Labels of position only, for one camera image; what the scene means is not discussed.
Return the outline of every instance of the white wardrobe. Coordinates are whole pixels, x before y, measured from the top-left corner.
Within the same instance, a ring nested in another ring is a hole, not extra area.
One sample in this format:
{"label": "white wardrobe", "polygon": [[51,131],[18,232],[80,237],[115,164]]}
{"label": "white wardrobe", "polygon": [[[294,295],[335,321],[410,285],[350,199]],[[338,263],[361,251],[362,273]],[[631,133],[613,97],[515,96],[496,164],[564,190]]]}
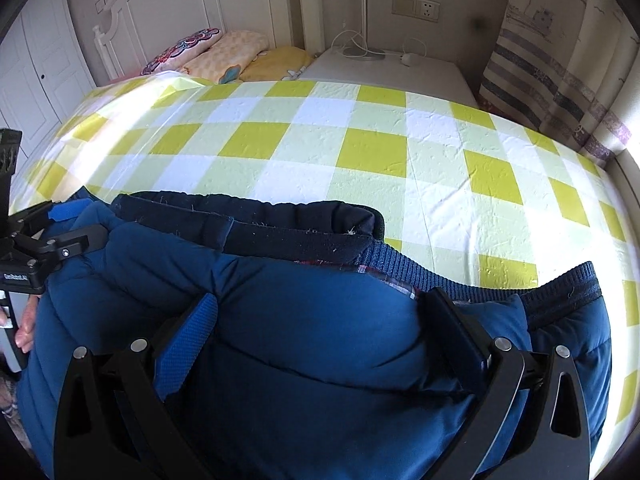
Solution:
{"label": "white wardrobe", "polygon": [[0,44],[0,127],[22,131],[18,170],[93,88],[66,0],[29,0]]}

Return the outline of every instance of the light switch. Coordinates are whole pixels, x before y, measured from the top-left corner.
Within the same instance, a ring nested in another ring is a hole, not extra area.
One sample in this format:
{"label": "light switch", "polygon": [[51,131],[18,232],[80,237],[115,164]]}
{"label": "light switch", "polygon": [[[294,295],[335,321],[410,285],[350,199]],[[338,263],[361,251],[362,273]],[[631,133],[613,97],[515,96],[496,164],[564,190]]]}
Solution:
{"label": "light switch", "polygon": [[391,12],[400,16],[415,16],[415,6],[417,0],[393,0]]}

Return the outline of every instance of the floral pillowcase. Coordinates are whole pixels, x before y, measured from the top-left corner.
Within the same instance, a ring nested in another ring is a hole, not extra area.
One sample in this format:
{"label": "floral pillowcase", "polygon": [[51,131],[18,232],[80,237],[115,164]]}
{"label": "floral pillowcase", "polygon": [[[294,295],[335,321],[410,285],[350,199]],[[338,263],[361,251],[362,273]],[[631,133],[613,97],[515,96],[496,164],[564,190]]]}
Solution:
{"label": "floral pillowcase", "polygon": [[160,56],[153,58],[142,69],[140,75],[150,75],[164,70],[178,70],[185,63],[195,59],[222,38],[217,28],[204,28],[195,34],[184,38],[174,46],[165,50]]}

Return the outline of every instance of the yellow checkered bedsheet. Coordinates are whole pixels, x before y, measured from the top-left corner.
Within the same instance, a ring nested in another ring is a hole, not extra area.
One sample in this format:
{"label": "yellow checkered bedsheet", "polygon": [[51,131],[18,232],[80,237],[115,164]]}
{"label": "yellow checkered bedsheet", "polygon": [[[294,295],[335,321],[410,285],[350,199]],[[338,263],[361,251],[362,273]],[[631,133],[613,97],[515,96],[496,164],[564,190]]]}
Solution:
{"label": "yellow checkered bedsheet", "polygon": [[12,208],[81,186],[107,201],[178,190],[366,204],[389,244],[469,285],[533,287],[592,260],[614,335],[594,472],[630,430],[640,270],[625,208],[602,170],[522,126],[396,90],[162,73],[92,92],[15,178]]}

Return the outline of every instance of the striped curtain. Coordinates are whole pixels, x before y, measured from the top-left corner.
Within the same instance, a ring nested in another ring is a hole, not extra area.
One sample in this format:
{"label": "striped curtain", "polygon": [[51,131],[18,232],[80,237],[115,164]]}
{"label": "striped curtain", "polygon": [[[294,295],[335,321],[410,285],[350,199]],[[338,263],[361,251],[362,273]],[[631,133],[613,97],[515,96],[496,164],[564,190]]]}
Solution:
{"label": "striped curtain", "polygon": [[639,44],[615,0],[509,0],[479,103],[604,166],[640,136]]}

